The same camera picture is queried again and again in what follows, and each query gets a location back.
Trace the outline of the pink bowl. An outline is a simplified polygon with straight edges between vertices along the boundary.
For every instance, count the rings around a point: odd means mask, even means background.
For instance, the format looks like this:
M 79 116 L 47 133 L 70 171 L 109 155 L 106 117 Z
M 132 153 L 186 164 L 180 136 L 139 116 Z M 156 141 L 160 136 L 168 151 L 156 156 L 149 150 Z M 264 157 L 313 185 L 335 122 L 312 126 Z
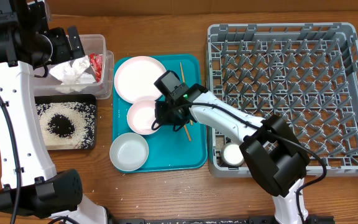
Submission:
M 155 101 L 141 100 L 134 103 L 128 110 L 127 123 L 133 132 L 140 135 L 150 135 L 156 132 L 152 129 L 155 121 Z

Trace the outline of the red wrapper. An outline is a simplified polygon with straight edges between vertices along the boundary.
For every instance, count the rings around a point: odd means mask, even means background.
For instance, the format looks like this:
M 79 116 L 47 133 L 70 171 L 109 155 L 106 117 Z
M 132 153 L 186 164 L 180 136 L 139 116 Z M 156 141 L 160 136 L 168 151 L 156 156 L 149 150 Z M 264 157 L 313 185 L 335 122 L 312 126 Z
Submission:
M 97 82 L 101 80 L 102 68 L 103 68 L 103 56 L 100 54 L 92 53 L 89 55 L 89 61 L 91 68 L 94 71 L 95 79 Z

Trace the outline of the grey-white bowl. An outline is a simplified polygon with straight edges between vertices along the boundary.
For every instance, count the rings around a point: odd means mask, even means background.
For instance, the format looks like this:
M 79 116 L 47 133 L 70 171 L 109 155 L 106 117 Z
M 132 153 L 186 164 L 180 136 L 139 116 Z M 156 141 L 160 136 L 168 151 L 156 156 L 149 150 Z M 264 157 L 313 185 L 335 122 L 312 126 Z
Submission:
M 113 166 L 123 172 L 141 168 L 149 156 L 149 145 L 139 134 L 125 133 L 111 144 L 109 157 Z

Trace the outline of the white cup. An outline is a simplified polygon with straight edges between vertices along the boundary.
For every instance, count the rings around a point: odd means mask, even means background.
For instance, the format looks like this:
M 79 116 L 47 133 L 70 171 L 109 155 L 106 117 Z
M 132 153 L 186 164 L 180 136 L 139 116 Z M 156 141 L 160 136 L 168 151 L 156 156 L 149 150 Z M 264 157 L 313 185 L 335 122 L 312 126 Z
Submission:
M 233 142 L 226 144 L 221 150 L 221 159 L 229 167 L 240 167 L 244 163 L 244 157 L 239 145 Z

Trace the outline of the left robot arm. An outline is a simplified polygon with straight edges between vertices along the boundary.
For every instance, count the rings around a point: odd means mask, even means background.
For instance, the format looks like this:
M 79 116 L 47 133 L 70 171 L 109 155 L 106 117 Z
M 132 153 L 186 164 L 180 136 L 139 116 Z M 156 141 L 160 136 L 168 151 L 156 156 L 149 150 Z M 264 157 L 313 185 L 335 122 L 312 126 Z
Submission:
M 0 0 L 0 212 L 51 223 L 113 223 L 83 194 L 79 173 L 57 171 L 35 109 L 34 72 L 84 56 L 76 27 L 48 26 L 43 1 Z

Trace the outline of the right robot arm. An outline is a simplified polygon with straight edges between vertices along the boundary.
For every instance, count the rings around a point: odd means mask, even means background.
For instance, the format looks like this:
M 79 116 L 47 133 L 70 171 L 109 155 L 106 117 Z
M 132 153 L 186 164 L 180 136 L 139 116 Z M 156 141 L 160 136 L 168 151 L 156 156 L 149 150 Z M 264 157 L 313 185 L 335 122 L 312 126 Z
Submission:
M 199 84 L 156 87 L 165 101 L 156 105 L 154 129 L 171 124 L 178 130 L 193 121 L 224 134 L 238 145 L 253 179 L 273 197 L 276 222 L 306 222 L 301 185 L 310 159 L 284 119 L 241 112 Z

